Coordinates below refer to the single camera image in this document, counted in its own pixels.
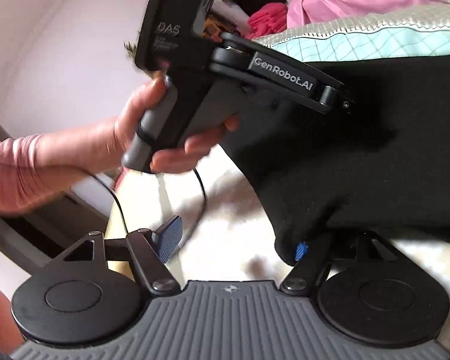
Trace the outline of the left forearm pink sleeve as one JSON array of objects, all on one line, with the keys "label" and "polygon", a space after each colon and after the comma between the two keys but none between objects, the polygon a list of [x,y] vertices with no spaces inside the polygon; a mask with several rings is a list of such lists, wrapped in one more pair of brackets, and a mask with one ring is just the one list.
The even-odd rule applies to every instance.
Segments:
[{"label": "left forearm pink sleeve", "polygon": [[90,174],[119,165],[124,151],[113,119],[0,141],[0,213],[25,211]]}]

